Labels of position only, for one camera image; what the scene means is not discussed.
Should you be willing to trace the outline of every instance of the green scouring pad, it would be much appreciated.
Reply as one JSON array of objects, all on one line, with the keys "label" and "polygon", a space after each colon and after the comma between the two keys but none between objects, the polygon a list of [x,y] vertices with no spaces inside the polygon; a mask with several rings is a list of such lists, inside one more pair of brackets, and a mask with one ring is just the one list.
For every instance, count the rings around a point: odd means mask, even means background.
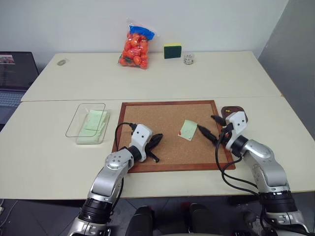
[{"label": "green scouring pad", "polygon": [[180,58],[182,55],[181,43],[168,43],[164,44],[164,59]]}]

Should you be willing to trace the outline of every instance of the floor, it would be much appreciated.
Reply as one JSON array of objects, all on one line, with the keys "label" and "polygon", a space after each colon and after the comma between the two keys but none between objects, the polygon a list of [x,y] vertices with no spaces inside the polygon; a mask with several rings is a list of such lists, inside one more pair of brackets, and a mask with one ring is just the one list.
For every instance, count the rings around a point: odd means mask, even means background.
[{"label": "floor", "polygon": [[[315,192],[295,193],[294,199],[304,215],[309,230],[314,231]],[[121,199],[108,227],[112,229],[111,236],[123,236],[135,210],[141,206],[150,206],[155,211],[157,219],[155,236],[184,233],[186,228],[183,211],[189,203],[201,203],[213,212],[212,220],[220,221],[218,227],[224,235],[231,235],[232,230],[246,230],[243,212],[259,214],[259,203],[230,206],[227,200],[227,196]],[[16,200],[4,201],[0,224],[15,202]],[[66,236],[79,210],[78,207],[18,201],[2,227],[1,236]]]}]

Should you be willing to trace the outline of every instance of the cork board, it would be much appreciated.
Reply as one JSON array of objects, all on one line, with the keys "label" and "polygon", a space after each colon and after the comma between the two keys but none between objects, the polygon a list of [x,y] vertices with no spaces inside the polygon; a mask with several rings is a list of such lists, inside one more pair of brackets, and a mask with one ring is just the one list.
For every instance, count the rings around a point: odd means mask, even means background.
[{"label": "cork board", "polygon": [[[178,137],[178,132],[186,119],[208,128],[218,137],[221,126],[211,118],[211,115],[218,115],[213,100],[122,103],[118,123],[144,124],[154,134],[163,134],[160,143],[152,150],[160,161],[155,163],[152,158],[147,157],[144,162],[135,163],[129,173],[217,170],[215,147],[198,129],[191,141]],[[119,148],[128,147],[130,138],[130,127],[121,126],[117,134]],[[231,153],[222,146],[219,149],[219,161],[222,167],[233,161]],[[235,169],[235,166],[231,165],[228,169]]]}]

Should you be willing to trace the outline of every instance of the table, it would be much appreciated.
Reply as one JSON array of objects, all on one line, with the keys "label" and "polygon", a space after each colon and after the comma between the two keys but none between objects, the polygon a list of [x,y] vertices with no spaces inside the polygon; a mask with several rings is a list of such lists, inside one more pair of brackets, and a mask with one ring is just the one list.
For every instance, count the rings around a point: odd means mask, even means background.
[{"label": "table", "polygon": [[119,56],[56,54],[22,101],[280,96],[252,52],[195,53],[192,65],[153,53],[148,70],[123,68]]},{"label": "table", "polygon": [[[242,106],[249,117],[244,136],[273,150],[293,192],[315,190],[315,142],[283,97],[207,99],[214,99],[218,110]],[[65,136],[77,106],[87,101],[23,102],[0,133],[0,198],[86,198],[111,152],[121,103],[126,101],[131,100],[93,101],[105,103],[111,113],[104,142],[93,146],[76,145]],[[244,162],[227,172],[253,181]],[[233,194],[244,192],[227,186],[219,171],[186,171],[128,174],[122,197]]]}]

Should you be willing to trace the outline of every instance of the small gray object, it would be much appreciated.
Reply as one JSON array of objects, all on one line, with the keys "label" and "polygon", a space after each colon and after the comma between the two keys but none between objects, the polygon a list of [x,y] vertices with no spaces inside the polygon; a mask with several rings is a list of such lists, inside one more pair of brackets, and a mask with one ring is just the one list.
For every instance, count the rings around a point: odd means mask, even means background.
[{"label": "small gray object", "polygon": [[66,63],[66,60],[62,59],[57,63],[57,65],[64,65],[65,63]]}]

